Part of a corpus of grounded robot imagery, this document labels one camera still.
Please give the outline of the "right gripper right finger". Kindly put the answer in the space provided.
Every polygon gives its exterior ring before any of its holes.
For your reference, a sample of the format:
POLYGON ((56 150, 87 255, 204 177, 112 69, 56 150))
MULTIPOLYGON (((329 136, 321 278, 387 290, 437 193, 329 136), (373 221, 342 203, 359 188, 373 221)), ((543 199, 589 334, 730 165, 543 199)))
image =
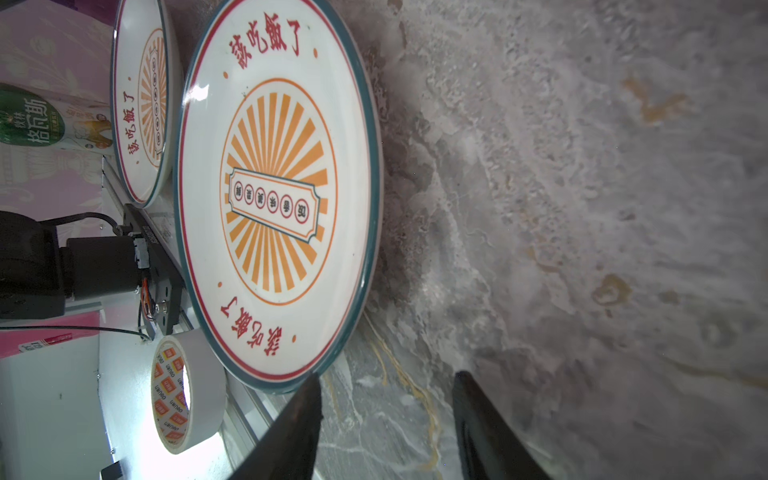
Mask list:
POLYGON ((452 398, 465 479, 550 479, 470 372, 460 371, 455 375, 452 398))

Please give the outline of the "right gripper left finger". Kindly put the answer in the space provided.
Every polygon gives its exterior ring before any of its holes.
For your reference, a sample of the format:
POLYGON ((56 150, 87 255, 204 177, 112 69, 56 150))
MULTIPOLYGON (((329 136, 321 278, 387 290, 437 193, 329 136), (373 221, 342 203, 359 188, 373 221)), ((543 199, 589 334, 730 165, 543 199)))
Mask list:
POLYGON ((230 479, 312 479, 322 420, 320 380, 311 374, 230 479))

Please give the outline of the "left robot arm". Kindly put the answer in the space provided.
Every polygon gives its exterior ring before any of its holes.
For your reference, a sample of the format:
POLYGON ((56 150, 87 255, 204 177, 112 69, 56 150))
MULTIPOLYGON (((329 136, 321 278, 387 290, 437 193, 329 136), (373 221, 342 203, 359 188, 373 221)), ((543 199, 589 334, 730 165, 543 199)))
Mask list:
POLYGON ((134 290, 141 273, 134 239, 111 217, 85 212, 44 221, 1 213, 1 319, 62 316, 70 299, 89 300, 134 290), (98 219, 111 237, 70 238, 61 246, 57 228, 98 219))

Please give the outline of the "clear tape roll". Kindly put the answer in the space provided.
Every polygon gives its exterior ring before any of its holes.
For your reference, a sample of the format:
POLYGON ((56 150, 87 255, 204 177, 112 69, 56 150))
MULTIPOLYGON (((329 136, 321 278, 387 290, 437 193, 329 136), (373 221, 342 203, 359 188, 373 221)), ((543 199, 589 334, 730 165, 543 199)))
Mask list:
POLYGON ((180 454, 216 434, 226 409, 226 375, 205 334, 163 337, 151 372, 151 408, 165 448, 180 454))

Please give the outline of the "orange sunburst plate right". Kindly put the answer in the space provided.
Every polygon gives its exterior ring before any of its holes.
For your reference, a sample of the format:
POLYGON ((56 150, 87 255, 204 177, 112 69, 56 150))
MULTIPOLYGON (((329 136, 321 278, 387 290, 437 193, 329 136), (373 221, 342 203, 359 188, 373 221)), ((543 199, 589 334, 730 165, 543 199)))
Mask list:
POLYGON ((326 1, 227 1, 185 82, 177 242, 223 366, 264 392, 327 369, 361 317, 383 208, 378 112, 326 1))

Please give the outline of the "orange sunburst plate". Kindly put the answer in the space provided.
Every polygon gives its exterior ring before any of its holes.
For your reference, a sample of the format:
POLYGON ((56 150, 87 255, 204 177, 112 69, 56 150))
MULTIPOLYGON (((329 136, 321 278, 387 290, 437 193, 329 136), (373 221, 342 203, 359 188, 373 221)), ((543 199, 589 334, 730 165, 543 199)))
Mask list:
POLYGON ((111 54, 111 113, 118 173, 129 200, 151 205, 176 165, 183 87, 166 3, 119 3, 111 54))
POLYGON ((383 208, 378 112, 326 1, 227 1, 185 82, 177 242, 223 366, 264 392, 327 369, 361 317, 383 208))

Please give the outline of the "orange sunburst plate left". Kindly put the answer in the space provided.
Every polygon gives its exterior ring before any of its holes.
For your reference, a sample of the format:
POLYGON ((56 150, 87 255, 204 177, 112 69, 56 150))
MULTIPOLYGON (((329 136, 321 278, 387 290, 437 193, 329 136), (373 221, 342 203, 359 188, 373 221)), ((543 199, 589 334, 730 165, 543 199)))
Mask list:
POLYGON ((129 200, 151 205, 176 165, 183 87, 166 3, 119 3, 111 54, 111 113, 118 173, 129 200))

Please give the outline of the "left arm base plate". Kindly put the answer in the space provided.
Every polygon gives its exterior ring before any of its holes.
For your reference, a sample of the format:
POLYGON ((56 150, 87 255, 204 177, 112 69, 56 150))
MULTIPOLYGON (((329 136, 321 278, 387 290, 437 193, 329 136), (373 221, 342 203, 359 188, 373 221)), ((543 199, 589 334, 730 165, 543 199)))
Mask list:
POLYGON ((131 204, 125 204, 123 211, 124 227, 134 240, 140 272, 139 321, 153 340, 157 334, 172 334, 178 324, 184 280, 143 211, 131 204))

